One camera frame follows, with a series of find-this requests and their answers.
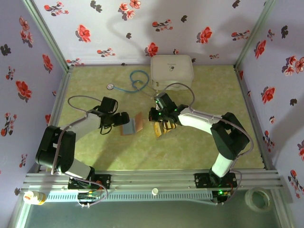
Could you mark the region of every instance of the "bottle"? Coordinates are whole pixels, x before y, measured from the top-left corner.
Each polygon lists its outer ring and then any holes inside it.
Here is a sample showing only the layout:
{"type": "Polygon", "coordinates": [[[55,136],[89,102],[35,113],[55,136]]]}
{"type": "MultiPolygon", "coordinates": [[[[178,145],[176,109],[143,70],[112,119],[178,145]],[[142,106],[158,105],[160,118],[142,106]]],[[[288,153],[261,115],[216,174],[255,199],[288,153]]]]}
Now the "bottle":
{"type": "Polygon", "coordinates": [[[27,191],[24,193],[23,200],[27,204],[42,205],[46,201],[47,196],[38,191],[27,191]]]}

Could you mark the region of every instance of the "white box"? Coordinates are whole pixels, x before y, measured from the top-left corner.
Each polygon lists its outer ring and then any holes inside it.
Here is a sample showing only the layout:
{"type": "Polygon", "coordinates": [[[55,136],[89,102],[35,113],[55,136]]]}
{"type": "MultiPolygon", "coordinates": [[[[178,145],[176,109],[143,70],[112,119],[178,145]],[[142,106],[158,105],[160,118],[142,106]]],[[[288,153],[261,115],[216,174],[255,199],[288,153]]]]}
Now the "white box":
{"type": "MultiPolygon", "coordinates": [[[[151,58],[151,81],[155,90],[163,90],[174,82],[191,87],[193,78],[192,61],[188,55],[155,55],[151,58]]],[[[182,85],[172,85],[168,89],[187,88],[182,85]]]]}

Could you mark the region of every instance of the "floral wallpaper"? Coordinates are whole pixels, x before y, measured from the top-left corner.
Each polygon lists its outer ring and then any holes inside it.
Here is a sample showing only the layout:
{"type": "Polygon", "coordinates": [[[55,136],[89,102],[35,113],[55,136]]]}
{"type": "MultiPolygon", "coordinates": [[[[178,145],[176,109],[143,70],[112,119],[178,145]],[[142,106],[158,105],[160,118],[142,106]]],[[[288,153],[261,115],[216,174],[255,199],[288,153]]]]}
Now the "floral wallpaper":
{"type": "Polygon", "coordinates": [[[239,67],[261,140],[285,180],[299,228],[304,210],[304,30],[298,22],[304,21],[303,9],[302,0],[277,0],[239,67]]]}
{"type": "MultiPolygon", "coordinates": [[[[265,0],[34,2],[68,65],[121,65],[149,64],[164,54],[235,64],[265,0]]],[[[257,56],[263,48],[261,42],[257,56]]]]}
{"type": "MultiPolygon", "coordinates": [[[[0,201],[1,228],[8,226],[25,175],[35,163],[64,73],[23,3],[2,3],[0,195],[5,197],[0,201]]],[[[52,6],[54,12],[59,8],[52,6]]]]}

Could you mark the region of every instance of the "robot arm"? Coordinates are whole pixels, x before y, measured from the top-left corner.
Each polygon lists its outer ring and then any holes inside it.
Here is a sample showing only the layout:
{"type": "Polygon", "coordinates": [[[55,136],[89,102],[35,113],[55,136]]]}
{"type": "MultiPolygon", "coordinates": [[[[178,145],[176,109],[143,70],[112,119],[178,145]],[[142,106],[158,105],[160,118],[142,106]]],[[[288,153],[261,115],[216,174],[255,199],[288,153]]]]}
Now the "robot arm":
{"type": "MultiPolygon", "coordinates": [[[[55,166],[57,171],[78,178],[94,180],[94,168],[74,158],[75,143],[93,130],[100,128],[101,134],[107,134],[112,127],[127,124],[130,121],[128,113],[115,114],[117,106],[118,102],[116,100],[104,97],[101,105],[88,111],[88,115],[83,121],[76,121],[76,124],[63,133],[55,166]]],[[[46,128],[36,154],[36,163],[52,168],[59,135],[66,126],[48,126],[46,128]]]]}
{"type": "Polygon", "coordinates": [[[225,119],[244,129],[237,118],[232,113],[226,113],[223,116],[216,116],[218,118],[215,119],[209,117],[210,115],[192,111],[183,104],[177,107],[166,93],[159,94],[154,100],[158,108],[151,108],[150,121],[169,121],[181,126],[191,126],[213,136],[219,154],[209,171],[209,177],[214,184],[219,183],[229,172],[237,155],[249,143],[249,139],[241,131],[219,120],[225,119]]]}

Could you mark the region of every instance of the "gray cable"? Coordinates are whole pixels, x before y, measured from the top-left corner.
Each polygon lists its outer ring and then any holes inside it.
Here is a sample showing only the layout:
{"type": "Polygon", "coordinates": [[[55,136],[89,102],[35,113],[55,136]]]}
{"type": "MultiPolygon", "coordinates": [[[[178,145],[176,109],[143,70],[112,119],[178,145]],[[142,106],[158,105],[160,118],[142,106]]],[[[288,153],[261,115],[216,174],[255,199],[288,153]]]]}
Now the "gray cable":
{"type": "Polygon", "coordinates": [[[184,86],[184,87],[186,87],[186,88],[188,88],[188,89],[190,90],[190,92],[192,93],[193,100],[192,100],[192,102],[191,102],[190,105],[189,105],[189,109],[192,111],[192,113],[198,113],[198,114],[201,114],[201,115],[204,115],[204,116],[207,116],[207,117],[211,117],[212,119],[216,119],[216,120],[219,120],[219,121],[223,121],[223,122],[225,122],[226,124],[230,124],[231,126],[235,127],[236,129],[238,129],[239,131],[241,131],[244,135],[246,135],[246,137],[247,137],[247,138],[249,139],[249,141],[250,141],[250,148],[249,148],[249,150],[247,150],[246,152],[244,152],[244,153],[242,153],[242,154],[239,154],[239,155],[237,156],[236,159],[238,159],[239,157],[241,157],[241,156],[243,156],[243,155],[245,155],[245,154],[250,153],[250,152],[253,150],[253,146],[254,146],[254,144],[253,144],[253,139],[251,138],[251,136],[250,136],[244,129],[240,128],[239,126],[237,126],[236,124],[234,124],[234,123],[232,123],[232,122],[230,122],[230,121],[224,120],[224,119],[219,118],[219,117],[217,117],[217,116],[214,116],[214,115],[211,115],[211,114],[208,114],[208,113],[203,113],[203,112],[194,110],[194,109],[192,108],[192,105],[193,105],[193,103],[194,103],[194,101],[195,101],[195,95],[194,95],[193,90],[192,90],[189,86],[187,86],[187,85],[185,85],[185,84],[183,84],[183,83],[175,82],[175,83],[171,83],[171,84],[169,84],[168,86],[166,86],[166,87],[163,89],[162,92],[164,92],[167,88],[169,88],[169,87],[172,86],[172,85],[182,85],[182,86],[184,86]]]}
{"type": "Polygon", "coordinates": [[[230,171],[232,171],[232,172],[238,172],[241,177],[239,179],[239,183],[238,183],[236,189],[233,191],[232,195],[225,202],[223,202],[223,205],[226,204],[226,203],[228,203],[234,197],[234,195],[237,192],[239,186],[241,185],[241,181],[242,181],[242,177],[243,177],[242,173],[240,171],[238,171],[238,170],[230,170],[230,171]]]}
{"type": "MultiPolygon", "coordinates": [[[[59,138],[58,138],[58,143],[57,143],[57,148],[56,148],[56,152],[55,152],[54,161],[53,161],[53,164],[52,164],[51,175],[54,175],[54,174],[55,174],[55,167],[56,167],[57,160],[58,160],[58,155],[59,155],[59,150],[60,150],[60,145],[61,145],[61,140],[62,140],[63,134],[67,131],[67,129],[69,129],[69,128],[72,127],[73,125],[75,125],[75,124],[77,124],[77,123],[80,123],[80,122],[84,121],[85,119],[87,119],[87,117],[88,117],[88,115],[89,115],[89,113],[88,113],[86,110],[81,109],[81,108],[77,108],[77,107],[75,107],[75,106],[73,106],[73,105],[70,104],[70,100],[71,100],[72,98],[74,98],[74,97],[87,97],[87,98],[91,98],[91,99],[97,100],[97,101],[99,101],[99,102],[102,102],[101,100],[99,100],[99,99],[97,99],[97,98],[94,98],[94,97],[91,97],[91,96],[86,96],[86,95],[75,95],[75,96],[72,96],[72,97],[68,98],[67,103],[68,103],[72,108],[74,108],[74,109],[76,109],[76,110],[79,110],[79,111],[82,111],[82,112],[85,112],[85,115],[86,115],[86,116],[83,117],[83,118],[81,118],[81,119],[79,119],[79,120],[76,120],[76,121],[72,122],[70,125],[66,126],[66,127],[62,130],[62,132],[60,133],[59,138]]],[[[97,182],[95,182],[95,181],[85,180],[85,179],[82,179],[82,178],[74,177],[74,176],[68,175],[68,174],[66,174],[66,173],[65,173],[65,175],[66,175],[66,176],[69,176],[69,177],[72,177],[72,178],[74,178],[74,179],[76,179],[76,180],[80,180],[80,181],[83,181],[83,182],[87,182],[87,183],[91,183],[91,184],[98,185],[98,186],[102,187],[103,189],[105,189],[106,195],[105,195],[104,197],[102,197],[102,198],[101,198],[101,195],[100,195],[100,199],[97,200],[97,201],[95,201],[95,202],[93,202],[93,203],[90,203],[90,204],[85,205],[85,204],[80,204],[80,202],[78,201],[78,203],[79,203],[82,207],[90,207],[90,206],[92,206],[92,205],[94,205],[94,204],[97,204],[97,203],[99,203],[99,202],[105,200],[105,198],[108,197],[108,190],[106,189],[106,187],[105,187],[104,185],[99,184],[99,183],[97,183],[97,182]]]]}
{"type": "Polygon", "coordinates": [[[108,195],[109,195],[108,189],[106,189],[106,187],[105,187],[104,185],[100,184],[100,183],[97,183],[97,182],[91,181],[91,180],[84,180],[84,179],[82,179],[82,178],[74,177],[74,176],[69,175],[69,174],[66,174],[66,176],[69,176],[69,177],[71,177],[71,178],[74,178],[74,179],[79,180],[79,181],[82,181],[82,182],[86,182],[86,183],[91,183],[91,184],[98,185],[98,186],[102,187],[102,188],[105,190],[105,192],[106,192],[105,196],[104,196],[104,197],[101,197],[102,194],[100,193],[100,199],[97,200],[97,201],[95,201],[95,202],[93,202],[93,203],[89,203],[89,204],[86,205],[86,204],[81,204],[79,201],[77,201],[78,204],[79,204],[80,206],[82,206],[82,207],[87,207],[87,208],[89,208],[90,206],[93,206],[93,205],[95,205],[95,204],[97,204],[97,203],[100,203],[101,201],[104,201],[104,200],[108,197],[108,195]]]}
{"type": "Polygon", "coordinates": [[[253,146],[254,146],[254,144],[253,144],[253,139],[251,138],[251,136],[250,136],[244,129],[240,128],[239,126],[237,126],[236,124],[234,124],[234,123],[232,123],[232,122],[230,122],[230,121],[224,120],[224,119],[222,119],[222,118],[219,118],[219,117],[217,117],[217,116],[214,116],[214,115],[211,115],[211,114],[208,114],[208,113],[203,113],[203,112],[194,110],[194,109],[192,108],[192,105],[193,105],[193,103],[194,103],[194,101],[195,101],[195,95],[194,95],[193,90],[192,90],[189,86],[187,86],[187,85],[185,85],[185,84],[183,84],[183,83],[176,82],[176,83],[172,83],[172,84],[169,84],[168,86],[166,86],[166,87],[163,89],[162,92],[164,92],[167,88],[169,88],[169,87],[172,86],[172,85],[182,85],[182,86],[184,86],[184,87],[186,87],[186,88],[188,88],[188,89],[190,90],[190,92],[192,93],[192,96],[193,96],[193,100],[192,100],[192,102],[191,102],[190,105],[189,105],[189,109],[192,111],[192,114],[193,114],[193,113],[198,113],[198,114],[201,114],[201,115],[204,115],[204,116],[207,116],[207,117],[211,117],[212,119],[216,119],[216,120],[219,120],[219,121],[223,121],[223,122],[225,122],[226,124],[230,124],[231,126],[235,127],[235,128],[238,129],[239,131],[241,131],[244,135],[246,135],[246,137],[247,137],[247,138],[249,139],[249,141],[250,141],[250,148],[249,148],[249,150],[247,150],[246,152],[244,152],[244,153],[242,153],[242,154],[237,155],[237,156],[236,156],[236,159],[233,161],[233,163],[232,163],[232,165],[231,165],[231,167],[230,167],[230,171],[238,172],[238,173],[241,175],[241,177],[240,177],[240,181],[239,181],[239,183],[238,183],[236,189],[233,191],[232,195],[225,201],[225,203],[227,203],[227,202],[229,202],[229,201],[231,200],[231,198],[235,195],[235,192],[238,190],[238,188],[239,188],[239,186],[240,186],[240,184],[241,184],[241,181],[242,181],[242,173],[241,173],[240,171],[238,171],[238,170],[233,170],[233,167],[234,167],[234,165],[235,165],[235,163],[236,163],[236,161],[237,161],[237,159],[238,159],[239,157],[244,156],[245,154],[248,154],[248,153],[252,152],[253,146]]]}

